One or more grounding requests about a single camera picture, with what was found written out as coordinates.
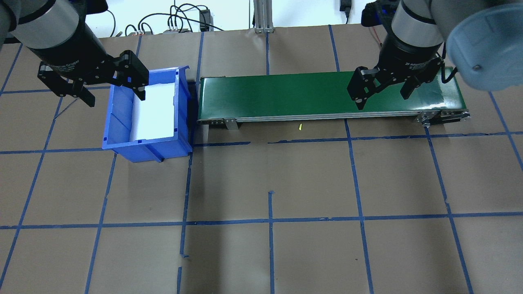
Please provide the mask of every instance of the cable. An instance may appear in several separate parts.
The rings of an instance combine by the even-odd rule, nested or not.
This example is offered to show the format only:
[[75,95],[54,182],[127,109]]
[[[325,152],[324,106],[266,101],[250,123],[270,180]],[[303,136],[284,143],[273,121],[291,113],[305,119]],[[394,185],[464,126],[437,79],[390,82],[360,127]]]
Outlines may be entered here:
[[[187,18],[187,15],[185,14],[185,11],[187,11],[188,9],[185,10],[185,11],[183,11],[183,10],[181,9],[181,7],[184,6],[184,5],[185,5],[185,4],[182,4],[182,5],[180,5],[180,6],[172,5],[172,6],[170,7],[170,9],[169,9],[169,13],[170,13],[171,15],[173,14],[173,7],[174,7],[174,8],[176,8],[176,12],[174,13],[175,16],[178,16],[178,12],[181,12],[181,13],[182,13],[186,18]],[[173,24],[172,16],[169,16],[169,19],[170,19],[170,24],[171,24],[171,26],[172,26],[172,24]],[[174,24],[175,24],[175,26],[178,26],[178,24],[176,23],[176,17],[174,18]],[[189,25],[189,30],[192,31],[191,23],[190,23],[190,22],[187,22],[187,24]],[[183,27],[184,27],[184,20],[182,19],[182,20],[181,20],[181,28],[180,28],[180,32],[181,32],[181,29],[183,29]]]
[[[152,13],[152,14],[149,14],[149,15],[146,15],[144,16],[139,22],[138,22],[138,25],[140,26],[140,24],[144,21],[144,19],[148,18],[148,17],[151,17],[151,16],[154,16],[154,15],[169,15],[171,16],[172,14],[169,14],[169,13]],[[194,21],[194,22],[197,22],[199,24],[203,24],[203,25],[207,25],[211,28],[215,28],[217,30],[220,30],[220,31],[223,31],[222,29],[220,29],[219,27],[216,27],[216,26],[213,26],[211,24],[208,24],[206,22],[201,22],[201,21],[198,21],[198,20],[194,20],[194,19],[191,19],[191,18],[187,18],[187,17],[183,17],[183,16],[179,16],[177,15],[176,17],[179,17],[179,18],[182,18],[182,19],[186,19],[186,20],[190,20],[190,21]]]
[[376,35],[376,38],[378,39],[378,42],[380,43],[380,47],[382,47],[383,43],[381,42],[380,37],[378,36],[378,33],[376,32],[376,29],[374,29],[374,27],[372,27],[372,30],[374,31],[374,34]]
[[441,82],[442,82],[443,84],[447,84],[447,83],[450,82],[450,81],[454,78],[454,76],[457,74],[457,72],[458,72],[458,68],[457,68],[457,67],[454,67],[454,69],[452,70],[452,72],[450,72],[449,77],[448,77],[448,78],[445,78],[445,64],[442,63],[441,65],[442,65],[442,66],[441,66]]
[[145,34],[145,29],[143,28],[143,25],[147,25],[149,27],[149,30],[151,31],[151,35],[154,35],[153,28],[151,28],[151,26],[148,23],[146,23],[146,22],[142,22],[142,32],[143,32],[143,34]]
[[115,18],[115,15],[110,10],[107,10],[107,11],[112,15],[112,21],[114,23],[112,26],[111,36],[109,36],[109,37],[112,37],[112,35],[114,35],[115,30],[116,30],[116,18]]
[[132,28],[134,29],[134,32],[136,32],[136,33],[138,34],[138,30],[136,29],[135,26],[133,26],[133,25],[127,25],[127,26],[126,26],[126,30],[125,30],[126,36],[127,36],[127,29],[128,29],[129,27],[132,27]]
[[[443,43],[443,52],[441,53],[441,59],[445,59],[447,57],[447,44]],[[447,84],[450,82],[455,75],[458,73],[458,68],[454,67],[454,69],[450,72],[450,75],[448,78],[445,78],[445,61],[441,63],[441,82],[443,84]]]

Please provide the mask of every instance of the metal post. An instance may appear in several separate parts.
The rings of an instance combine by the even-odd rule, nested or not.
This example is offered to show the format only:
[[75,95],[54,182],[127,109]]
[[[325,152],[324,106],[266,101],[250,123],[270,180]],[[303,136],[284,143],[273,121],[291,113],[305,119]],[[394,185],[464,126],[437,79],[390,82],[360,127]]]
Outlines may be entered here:
[[256,33],[274,32],[272,0],[254,0],[254,25]]

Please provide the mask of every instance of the black cable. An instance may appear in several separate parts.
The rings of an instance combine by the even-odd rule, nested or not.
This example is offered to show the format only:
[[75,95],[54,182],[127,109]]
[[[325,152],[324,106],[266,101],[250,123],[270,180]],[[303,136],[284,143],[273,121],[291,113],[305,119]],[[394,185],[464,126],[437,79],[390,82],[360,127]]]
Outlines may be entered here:
[[134,32],[138,33],[138,30],[136,29],[135,26],[133,26],[133,25],[127,25],[127,26],[126,26],[126,30],[125,30],[126,36],[127,36],[127,29],[128,29],[129,27],[132,27],[132,28],[134,29]]
[[[151,17],[151,16],[154,16],[154,15],[169,15],[169,16],[171,16],[171,14],[169,14],[169,13],[160,13],[160,12],[158,12],[158,13],[152,13],[152,14],[149,14],[149,15],[144,16],[144,17],[143,17],[143,18],[138,22],[138,25],[140,25],[140,24],[144,21],[144,19],[146,19],[146,18],[148,18],[148,17]],[[187,17],[179,16],[179,15],[178,15],[177,17],[182,18],[182,19],[186,19],[186,20],[190,20],[190,21],[194,21],[194,22],[197,22],[197,23],[199,23],[199,24],[207,25],[207,26],[209,26],[209,27],[211,27],[211,28],[215,28],[215,29],[217,29],[217,30],[223,31],[223,30],[220,29],[219,27],[213,26],[213,25],[211,25],[211,24],[208,24],[208,23],[205,23],[205,22],[202,22],[202,21],[194,20],[194,19],[191,19],[191,18],[187,18]]]
[[[441,53],[441,59],[445,59],[447,57],[447,46],[446,43],[443,43],[443,52]],[[458,68],[454,67],[454,69],[450,72],[450,75],[448,78],[445,78],[445,61],[441,63],[441,82],[443,84],[447,84],[450,82],[455,75],[458,73]]]
[[142,22],[142,32],[145,34],[145,29],[143,28],[143,25],[147,25],[149,27],[149,30],[151,31],[151,35],[154,35],[153,33],[153,28],[151,28],[151,26],[146,23],[146,22]]
[[112,35],[114,35],[115,30],[116,30],[116,18],[115,18],[115,15],[110,10],[107,10],[107,11],[112,15],[112,21],[114,23],[112,26],[111,36],[109,36],[109,37],[112,37]]
[[442,63],[441,64],[441,82],[443,84],[447,84],[448,82],[450,82],[454,78],[454,76],[457,74],[457,72],[458,72],[458,68],[454,67],[452,72],[450,72],[449,77],[445,78],[445,63]]
[[[176,6],[176,5],[172,5],[169,9],[169,12],[170,14],[173,14],[173,7],[176,8],[176,12],[174,13],[174,15],[178,15],[178,12],[181,12],[186,18],[187,18],[187,15],[185,14],[185,12],[181,9],[182,6],[184,6],[185,4],[182,4],[180,6]],[[171,16],[169,16],[169,18],[171,19],[170,23],[171,25],[173,24],[173,19]],[[176,18],[174,19],[174,24],[175,26],[178,26],[178,24],[176,23]],[[187,24],[189,25],[189,30],[192,31],[192,26],[191,26],[191,23],[190,22],[187,22]],[[181,20],[181,27],[183,28],[184,27],[184,20],[182,19]]]
[[181,20],[181,26],[179,28],[179,30],[181,31],[184,28],[184,20],[179,15],[176,15],[176,14],[170,15],[169,18],[167,19],[167,26],[171,26],[173,29],[175,26],[177,27],[178,24],[176,23],[176,18],[180,18],[180,20]]

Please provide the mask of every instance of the floor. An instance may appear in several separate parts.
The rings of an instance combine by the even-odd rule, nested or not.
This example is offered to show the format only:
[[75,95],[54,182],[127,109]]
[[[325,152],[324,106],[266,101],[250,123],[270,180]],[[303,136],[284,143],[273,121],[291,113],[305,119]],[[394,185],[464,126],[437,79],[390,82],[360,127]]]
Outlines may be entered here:
[[[102,42],[149,69],[189,65],[196,86],[351,71],[379,53],[359,25]],[[107,85],[89,109],[49,92],[27,48],[5,45],[0,62],[2,294],[523,289],[521,86],[479,92],[458,76],[473,119],[446,126],[199,127],[190,156],[130,163],[100,148]]]

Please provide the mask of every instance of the blue tape grid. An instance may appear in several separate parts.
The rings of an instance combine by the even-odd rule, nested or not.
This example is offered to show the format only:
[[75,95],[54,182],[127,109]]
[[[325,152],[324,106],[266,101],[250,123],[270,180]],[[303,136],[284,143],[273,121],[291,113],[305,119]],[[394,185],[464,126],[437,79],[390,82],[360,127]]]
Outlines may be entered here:
[[269,273],[270,273],[270,294],[274,294],[275,285],[274,285],[274,235],[272,228],[274,225],[274,220],[272,217],[272,196],[274,191],[269,191]]
[[20,51],[22,51],[22,44],[18,47],[18,51],[16,52],[15,58],[13,59],[13,63],[11,64],[11,67],[9,68],[9,72],[7,72],[7,76],[5,78],[4,84],[2,85],[2,88],[0,88],[0,96],[4,93],[5,86],[7,85],[7,81],[9,81],[9,77],[11,76],[11,73],[13,72],[13,69],[15,68],[16,61],[18,60],[18,56],[20,55]]
[[[60,106],[62,105],[62,100],[63,100],[62,97],[60,97],[60,100],[58,101],[58,105],[56,106],[56,111],[54,112],[54,116],[53,117],[56,117],[56,115],[60,111]],[[51,122],[51,127],[49,128],[49,132],[47,134],[47,139],[46,139],[46,143],[45,143],[45,145],[43,147],[43,150],[46,150],[47,146],[49,145],[49,140],[51,139],[51,133],[53,132],[53,128],[54,128],[55,122],[56,122],[56,119],[53,118],[53,120]],[[13,251],[15,249],[16,241],[18,240],[18,234],[20,233],[20,230],[21,230],[21,227],[22,227],[22,223],[24,222],[24,217],[26,216],[27,208],[29,207],[29,201],[31,200],[32,192],[33,192],[33,190],[35,188],[36,180],[38,178],[38,173],[40,172],[40,168],[42,167],[42,162],[43,162],[44,156],[45,156],[45,153],[42,152],[42,155],[40,155],[40,161],[38,162],[38,166],[37,166],[36,171],[35,171],[35,176],[33,177],[33,180],[32,180],[32,183],[31,183],[31,188],[29,189],[29,193],[27,195],[27,199],[26,199],[26,202],[24,204],[24,209],[22,210],[22,214],[20,216],[20,220],[18,221],[18,225],[16,227],[15,236],[13,237],[13,242],[11,244],[11,248],[9,249],[9,253],[7,255],[7,260],[5,262],[4,269],[2,271],[2,276],[0,277],[0,289],[2,288],[2,285],[4,284],[4,279],[5,279],[5,275],[7,273],[7,268],[9,267],[9,263],[11,261],[11,257],[13,256]]]
[[432,144],[432,138],[428,128],[425,129],[427,135],[427,141],[430,148],[430,153],[432,154],[432,159],[434,161],[434,167],[436,168],[436,174],[438,175],[439,185],[441,187],[441,193],[443,194],[443,200],[445,202],[445,207],[447,208],[447,216],[450,221],[450,227],[452,228],[452,234],[454,235],[454,241],[456,243],[456,248],[458,250],[459,260],[461,262],[461,268],[463,269],[463,274],[465,276],[465,282],[467,282],[467,288],[469,289],[469,294],[473,294],[474,290],[472,289],[472,284],[470,283],[469,271],[467,270],[467,265],[465,264],[465,258],[463,257],[463,251],[461,249],[461,243],[458,237],[458,231],[456,230],[456,224],[454,223],[454,217],[452,216],[452,210],[450,209],[450,204],[447,202],[447,191],[445,190],[445,184],[443,183],[443,177],[441,176],[441,170],[439,168],[438,159],[436,158],[436,151],[434,151],[434,145]]
[[[339,63],[338,63],[338,57],[337,57],[337,51],[336,51],[336,45],[334,41],[334,35],[332,32],[332,27],[328,26],[329,28],[329,34],[331,36],[331,42],[333,46],[333,53],[336,63],[336,70],[339,71]],[[137,48],[137,55],[140,51],[140,44],[141,44],[141,36],[138,40],[138,48]],[[203,47],[203,33],[201,34],[200,38],[200,48],[199,48],[199,54],[198,54],[198,69],[197,69],[197,76],[199,77],[200,73],[200,67],[201,67],[201,55],[202,55],[202,47]],[[8,72],[8,75],[6,77],[6,80],[0,89],[0,95],[1,94],[18,94],[18,93],[38,93],[38,92],[49,92],[48,89],[38,89],[38,90],[24,90],[24,91],[4,91],[6,84],[8,82],[8,79],[13,71],[13,68],[15,66],[15,63],[17,61],[17,58],[20,54],[21,46],[18,49],[18,52],[15,56],[15,59],[10,67],[10,70]],[[269,35],[266,34],[266,70],[267,74],[269,74]],[[88,87],[89,89],[108,89],[108,86],[101,86],[101,87]],[[274,219],[272,217],[272,194],[274,192],[269,192],[269,218],[268,219],[246,219],[246,220],[224,220],[224,221],[187,221],[187,209],[188,209],[188,194],[189,194],[189,187],[190,187],[190,168],[192,164],[192,154],[189,159],[189,167],[188,167],[188,175],[187,175],[187,186],[186,186],[186,199],[184,204],[184,220],[181,222],[149,222],[149,223],[103,223],[103,217],[105,214],[105,208],[107,205],[107,194],[110,189],[110,184],[112,180],[112,175],[114,172],[114,167],[116,164],[116,155],[113,158],[111,171],[109,173],[109,179],[107,184],[107,190],[106,190],[106,196],[104,198],[104,203],[102,206],[102,210],[100,213],[100,221],[98,224],[43,224],[43,225],[22,225],[23,219],[25,217],[25,213],[27,211],[27,207],[29,205],[29,200],[32,194],[32,191],[34,189],[38,173],[44,158],[44,155],[46,153],[55,153],[55,152],[84,152],[84,151],[101,151],[100,148],[86,148],[86,149],[55,149],[55,150],[48,150],[47,146],[50,140],[50,136],[52,133],[52,130],[54,128],[55,119],[58,117],[62,112],[58,113],[60,109],[60,105],[62,103],[62,99],[60,99],[59,104],[56,108],[55,112],[55,119],[51,123],[51,128],[49,130],[49,134],[46,140],[46,144],[44,146],[44,149],[42,150],[22,150],[22,151],[0,151],[0,154],[24,154],[24,153],[41,153],[40,161],[37,166],[37,170],[35,172],[35,176],[33,178],[33,182],[31,184],[31,189],[29,191],[29,195],[27,197],[24,209],[22,211],[22,215],[20,217],[20,221],[18,225],[5,225],[0,226],[0,230],[16,230],[15,236],[13,238],[13,243],[11,245],[11,248],[9,250],[8,258],[6,260],[4,270],[2,272],[2,276],[0,278],[0,288],[3,284],[7,268],[10,262],[10,259],[13,254],[13,250],[16,245],[16,240],[18,238],[18,234],[20,230],[23,229],[67,229],[67,228],[97,228],[97,235],[95,239],[95,246],[93,248],[93,255],[91,264],[89,267],[89,273],[88,273],[88,281],[86,283],[86,289],[85,293],[88,293],[89,285],[90,285],[90,279],[92,276],[92,270],[94,267],[94,260],[96,257],[96,250],[97,245],[99,242],[99,236],[101,233],[102,228],[125,228],[125,227],[157,227],[157,226],[182,226],[182,238],[181,238],[181,244],[180,244],[180,253],[183,255],[183,248],[184,248],[184,240],[185,240],[185,227],[188,225],[226,225],[226,224],[248,224],[248,223],[268,223],[269,224],[269,246],[270,246],[270,276],[271,276],[271,293],[274,293],[274,237],[272,235],[272,224],[275,222],[324,222],[324,221],[359,221],[360,227],[361,227],[361,234],[362,234],[362,243],[363,243],[363,250],[365,255],[365,261],[366,261],[366,269],[367,269],[367,277],[368,277],[368,283],[369,283],[369,289],[370,292],[373,293],[373,286],[372,286],[372,278],[371,278],[371,271],[370,271],[370,264],[369,264],[369,257],[368,257],[368,250],[367,250],[367,241],[365,236],[365,220],[405,220],[405,219],[437,219],[437,218],[448,218],[451,223],[452,232],[454,235],[454,240],[456,242],[456,246],[458,249],[458,254],[460,257],[460,262],[463,268],[463,273],[465,275],[465,280],[467,282],[467,287],[469,289],[469,293],[473,293],[472,285],[470,282],[470,278],[467,271],[467,266],[465,264],[463,253],[461,250],[461,245],[459,243],[459,238],[456,231],[456,226],[454,224],[454,218],[472,218],[472,217],[510,217],[510,216],[523,216],[523,211],[515,211],[515,212],[478,212],[478,213],[452,213],[450,209],[450,205],[447,203],[447,195],[445,191],[445,186],[442,180],[441,172],[439,169],[439,165],[436,158],[436,153],[434,151],[434,146],[432,144],[432,138],[454,138],[454,137],[480,137],[480,136],[498,136],[498,135],[506,135],[508,136],[510,143],[514,149],[515,156],[518,160],[518,163],[523,171],[523,163],[521,160],[521,156],[517,150],[517,147],[513,140],[513,135],[523,135],[523,131],[516,131],[511,132],[509,131],[509,128],[503,118],[503,115],[497,105],[497,102],[494,98],[494,95],[492,93],[489,93],[491,100],[494,104],[494,107],[498,113],[498,116],[505,128],[505,132],[500,133],[470,133],[470,134],[434,134],[431,135],[428,130],[426,130],[425,135],[404,135],[404,136],[383,136],[383,137],[350,137],[350,131],[348,128],[347,120],[345,120],[346,125],[346,131],[347,131],[347,138],[327,138],[327,139],[304,139],[304,140],[282,140],[278,142],[269,142],[269,144],[281,144],[281,143],[307,143],[307,142],[332,142],[332,141],[347,141],[349,143],[349,156],[351,158],[351,168],[353,171],[353,180],[355,182],[355,190],[356,190],[356,197],[357,197],[357,204],[358,204],[358,216],[357,217],[319,217],[319,218],[278,218]],[[442,194],[444,197],[444,201],[447,207],[447,214],[420,214],[420,215],[398,215],[398,216],[364,216],[362,207],[361,207],[361,199],[359,196],[359,186],[357,184],[357,173],[356,173],[356,166],[354,164],[354,153],[352,149],[352,141],[356,140],[377,140],[377,139],[385,139],[385,140],[394,140],[394,139],[420,139],[420,138],[426,138],[429,147],[433,156],[435,169],[438,174],[438,179],[440,181]],[[194,140],[194,130],[191,132],[191,142]],[[206,143],[206,144],[193,144],[194,147],[212,147],[212,146],[230,146],[230,145],[247,145],[250,144],[250,142],[227,142],[227,143]],[[182,267],[178,268],[178,276],[177,276],[177,293],[180,293],[180,285],[181,285],[181,274],[182,274]]]
[[93,253],[91,255],[89,271],[87,272],[87,282],[85,283],[84,294],[89,293],[89,288],[91,286],[91,277],[93,276],[93,268],[95,266],[96,252],[98,250],[98,243],[100,241],[102,224],[104,223],[104,215],[105,215],[105,210],[107,208],[107,195],[109,195],[109,191],[111,189],[112,175],[115,172],[115,165],[116,165],[116,153],[115,153],[114,157],[112,158],[111,170],[109,172],[109,179],[107,180],[107,188],[105,190],[104,203],[102,204],[102,207],[101,207],[100,220],[98,221],[98,226],[97,226],[97,230],[96,230],[95,245],[93,247]]
[[[488,218],[488,217],[523,217],[523,211],[501,211],[501,212],[470,212],[453,213],[453,218]],[[416,219],[444,219],[447,213],[442,214],[401,214],[387,216],[364,216],[363,220],[416,220]],[[102,228],[143,228],[143,227],[181,227],[183,225],[227,225],[227,224],[253,224],[253,223],[295,223],[295,222],[336,222],[336,221],[361,221],[359,216],[351,217],[312,217],[312,218],[272,218],[272,219],[243,219],[243,220],[221,220],[221,221],[166,221],[166,222],[132,222],[132,223],[103,223]],[[77,224],[27,224],[22,225],[21,230],[26,229],[77,229],[98,228],[98,223]],[[0,230],[13,230],[17,225],[2,225]]]
[[358,205],[358,217],[360,221],[361,241],[363,244],[363,257],[365,258],[365,268],[367,270],[367,281],[369,283],[370,294],[374,294],[374,286],[372,284],[372,273],[370,271],[369,250],[367,248],[367,236],[365,234],[365,218],[363,216],[363,209],[361,207],[358,174],[356,172],[356,163],[354,161],[353,141],[350,136],[350,129],[349,124],[347,123],[347,119],[345,119],[345,131],[347,133],[347,142],[349,143],[350,167],[353,172],[354,190],[356,192],[356,203]]
[[505,122],[505,119],[503,118],[503,114],[501,113],[501,110],[499,109],[496,98],[494,98],[494,95],[492,92],[488,93],[490,95],[490,98],[492,100],[492,103],[494,104],[494,108],[496,108],[497,115],[499,116],[499,119],[501,123],[503,124],[503,128],[505,128],[505,133],[508,136],[508,139],[510,141],[510,144],[512,145],[512,149],[514,149],[514,154],[516,155],[516,158],[519,163],[519,167],[521,168],[521,171],[523,171],[523,162],[521,161],[521,156],[519,155],[519,151],[516,147],[516,143],[514,143],[514,139],[512,138],[512,133],[508,130],[507,123]]

